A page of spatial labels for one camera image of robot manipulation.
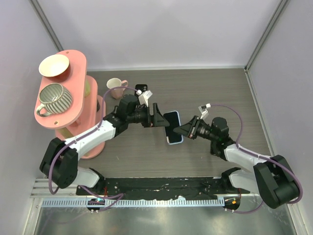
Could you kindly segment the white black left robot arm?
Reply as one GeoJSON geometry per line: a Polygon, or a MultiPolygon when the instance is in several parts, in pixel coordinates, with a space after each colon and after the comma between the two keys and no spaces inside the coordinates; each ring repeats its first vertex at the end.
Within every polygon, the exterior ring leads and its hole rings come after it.
{"type": "Polygon", "coordinates": [[[169,122],[163,117],[156,103],[153,113],[146,104],[140,104],[133,94],[123,96],[114,110],[89,130],[72,138],[54,138],[48,145],[40,171],[48,177],[48,186],[58,188],[70,185],[87,187],[93,195],[100,195],[104,189],[104,177],[92,168],[81,168],[79,160],[100,144],[124,132],[129,124],[140,123],[143,127],[166,127],[169,122]]]}

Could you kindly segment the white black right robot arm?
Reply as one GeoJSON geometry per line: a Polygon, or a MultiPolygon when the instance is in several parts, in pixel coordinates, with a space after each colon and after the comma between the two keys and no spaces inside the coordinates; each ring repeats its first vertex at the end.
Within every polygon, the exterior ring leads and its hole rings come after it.
{"type": "Polygon", "coordinates": [[[302,186],[287,160],[281,155],[263,156],[237,144],[229,135],[226,119],[215,117],[207,124],[194,116],[187,124],[174,128],[174,132],[190,139],[209,140],[211,155],[238,165],[222,173],[224,192],[247,190],[260,195],[272,209],[302,199],[302,186]]]}

